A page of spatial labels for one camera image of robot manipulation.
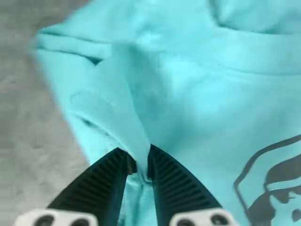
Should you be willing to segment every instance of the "cartoon face print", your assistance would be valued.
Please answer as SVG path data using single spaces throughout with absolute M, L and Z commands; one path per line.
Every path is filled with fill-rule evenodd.
M 253 226 L 301 226 L 301 135 L 256 152 L 234 190 Z

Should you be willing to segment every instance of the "turquoise t-shirt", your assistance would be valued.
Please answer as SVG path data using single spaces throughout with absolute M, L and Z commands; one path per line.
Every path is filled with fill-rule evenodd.
M 151 143 L 241 225 L 301 225 L 299 1 L 95 0 L 33 46 L 89 162 L 137 161 L 120 225 L 157 224 Z

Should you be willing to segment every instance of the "screw hole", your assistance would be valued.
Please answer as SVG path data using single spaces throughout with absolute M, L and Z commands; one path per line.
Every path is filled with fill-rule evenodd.
M 178 221 L 177 226 L 195 226 L 195 224 L 188 219 L 182 219 Z
M 35 222 L 34 226 L 51 226 L 54 219 L 51 215 L 44 215 Z
M 211 222 L 214 225 L 227 225 L 229 223 L 228 220 L 224 216 L 219 215 L 219 214 L 211 217 Z
M 74 221 L 71 226 L 89 226 L 89 221 L 86 219 L 78 219 Z

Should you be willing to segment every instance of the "black ridged grip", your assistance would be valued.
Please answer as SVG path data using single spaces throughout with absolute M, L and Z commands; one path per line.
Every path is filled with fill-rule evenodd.
M 176 213 L 221 207 L 198 179 L 160 148 L 151 146 L 148 161 L 158 226 L 168 226 Z
M 135 172 L 132 157 L 116 148 L 78 176 L 48 208 L 91 213 L 100 226 L 116 226 L 127 176 Z

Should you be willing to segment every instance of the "gray carpet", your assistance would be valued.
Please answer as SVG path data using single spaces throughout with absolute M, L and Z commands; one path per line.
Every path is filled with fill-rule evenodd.
M 0 0 L 0 225 L 45 207 L 87 163 L 25 54 L 36 30 L 86 0 Z

